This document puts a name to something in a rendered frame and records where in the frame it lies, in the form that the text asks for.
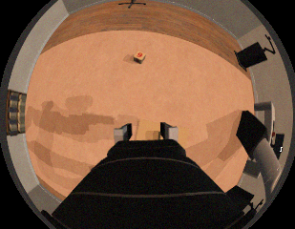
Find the tan square mat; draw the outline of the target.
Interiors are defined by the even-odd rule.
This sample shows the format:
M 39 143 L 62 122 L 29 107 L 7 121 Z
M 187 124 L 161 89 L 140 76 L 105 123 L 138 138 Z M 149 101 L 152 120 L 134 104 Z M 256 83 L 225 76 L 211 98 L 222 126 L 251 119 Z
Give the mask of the tan square mat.
M 140 119 L 136 140 L 158 139 L 158 132 L 160 132 L 160 123 Z M 178 144 L 180 144 L 183 148 L 185 148 L 188 133 L 188 128 L 179 127 Z

